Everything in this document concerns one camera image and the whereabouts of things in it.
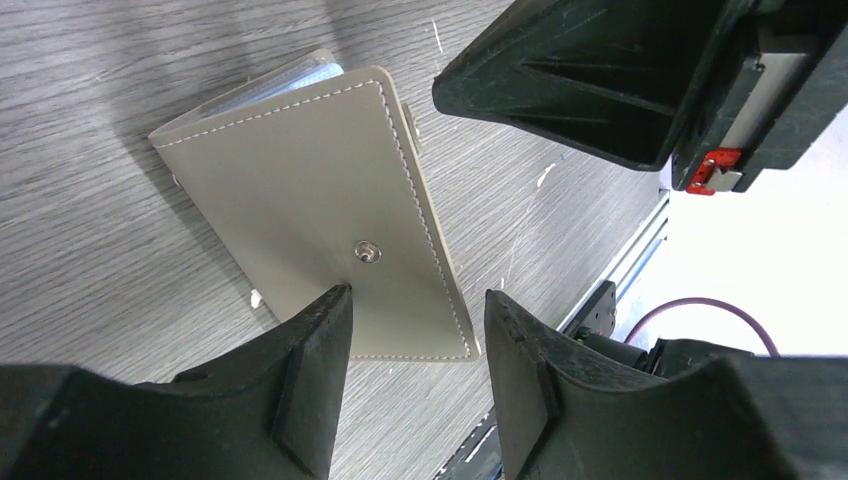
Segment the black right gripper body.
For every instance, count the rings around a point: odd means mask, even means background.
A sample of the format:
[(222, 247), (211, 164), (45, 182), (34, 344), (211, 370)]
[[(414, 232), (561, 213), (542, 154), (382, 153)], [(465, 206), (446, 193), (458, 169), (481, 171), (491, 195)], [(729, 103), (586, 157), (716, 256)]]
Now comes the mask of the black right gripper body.
[(846, 103), (846, 2), (757, 1), (712, 65), (669, 187), (744, 193), (792, 168)]

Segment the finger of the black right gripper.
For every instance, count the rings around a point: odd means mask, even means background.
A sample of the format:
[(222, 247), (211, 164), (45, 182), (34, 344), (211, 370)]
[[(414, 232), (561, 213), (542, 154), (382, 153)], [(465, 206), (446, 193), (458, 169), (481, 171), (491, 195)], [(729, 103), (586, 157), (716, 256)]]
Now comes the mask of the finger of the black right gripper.
[(435, 78), (433, 102), (657, 171), (735, 21), (732, 1), (516, 1)]

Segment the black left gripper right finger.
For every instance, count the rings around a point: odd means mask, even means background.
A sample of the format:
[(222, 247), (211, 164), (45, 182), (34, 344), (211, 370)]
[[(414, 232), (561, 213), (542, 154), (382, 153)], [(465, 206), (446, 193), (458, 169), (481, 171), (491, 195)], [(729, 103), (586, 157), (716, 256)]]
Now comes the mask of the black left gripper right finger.
[(671, 341), (611, 358), (486, 294), (509, 479), (843, 479), (847, 362)]

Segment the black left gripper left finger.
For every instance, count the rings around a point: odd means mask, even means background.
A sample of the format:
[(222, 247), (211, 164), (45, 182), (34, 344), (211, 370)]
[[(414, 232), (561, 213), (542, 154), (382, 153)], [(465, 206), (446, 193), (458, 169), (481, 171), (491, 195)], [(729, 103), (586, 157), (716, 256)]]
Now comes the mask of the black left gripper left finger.
[(352, 343), (347, 285), (168, 383), (1, 369), (5, 479), (325, 479)]

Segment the grey card holder wallet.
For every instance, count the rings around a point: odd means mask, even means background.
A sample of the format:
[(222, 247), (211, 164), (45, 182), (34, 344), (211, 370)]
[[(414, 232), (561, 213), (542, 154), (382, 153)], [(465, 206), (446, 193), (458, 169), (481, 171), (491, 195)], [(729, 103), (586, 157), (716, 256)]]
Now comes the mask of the grey card holder wallet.
[(384, 68), (317, 49), (149, 139), (278, 319), (346, 284), (354, 359), (479, 357), (416, 126)]

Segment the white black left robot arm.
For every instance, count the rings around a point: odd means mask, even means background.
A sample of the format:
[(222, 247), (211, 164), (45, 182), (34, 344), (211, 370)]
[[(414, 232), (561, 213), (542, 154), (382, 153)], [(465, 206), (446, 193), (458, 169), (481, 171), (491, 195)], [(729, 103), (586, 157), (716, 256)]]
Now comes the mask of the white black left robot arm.
[[(325, 479), (352, 343), (338, 285), (169, 383), (59, 364), (1, 369), (5, 479)], [(843, 479), (847, 362), (708, 342), (650, 351), (558, 332), (488, 291), (508, 479)]]

